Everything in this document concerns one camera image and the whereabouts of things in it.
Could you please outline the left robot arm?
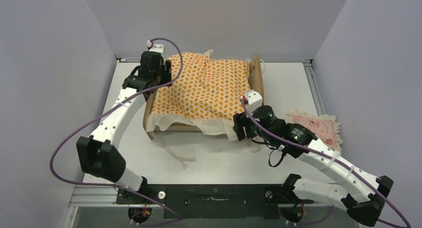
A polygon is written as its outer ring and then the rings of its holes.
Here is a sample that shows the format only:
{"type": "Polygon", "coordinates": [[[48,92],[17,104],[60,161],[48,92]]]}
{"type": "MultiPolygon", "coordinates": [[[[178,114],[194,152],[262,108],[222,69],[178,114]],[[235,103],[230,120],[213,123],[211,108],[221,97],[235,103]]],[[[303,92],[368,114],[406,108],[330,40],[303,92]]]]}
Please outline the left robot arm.
{"type": "Polygon", "coordinates": [[[131,120],[155,87],[171,81],[171,62],[158,51],[144,51],[140,64],[122,83],[113,111],[88,137],[81,136],[76,148],[84,173],[103,178],[129,188],[129,197],[136,203],[148,198],[148,189],[142,186],[144,178],[126,166],[118,147],[131,120]]]}

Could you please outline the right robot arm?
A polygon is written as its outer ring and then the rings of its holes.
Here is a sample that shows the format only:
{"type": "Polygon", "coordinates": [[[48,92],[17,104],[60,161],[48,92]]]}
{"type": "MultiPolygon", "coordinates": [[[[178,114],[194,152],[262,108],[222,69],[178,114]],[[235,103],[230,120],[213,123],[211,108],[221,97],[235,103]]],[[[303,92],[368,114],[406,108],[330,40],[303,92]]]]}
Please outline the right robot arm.
{"type": "Polygon", "coordinates": [[[233,116],[238,140],[262,138],[269,146],[281,149],[324,173],[335,184],[329,185],[290,174],[281,189],[287,202],[313,200],[345,210],[356,222],[373,227],[379,219],[393,186],[388,176],[375,176],[348,162],[329,148],[315,133],[298,123],[277,118],[271,106],[260,106],[248,117],[246,112],[233,116]]]}

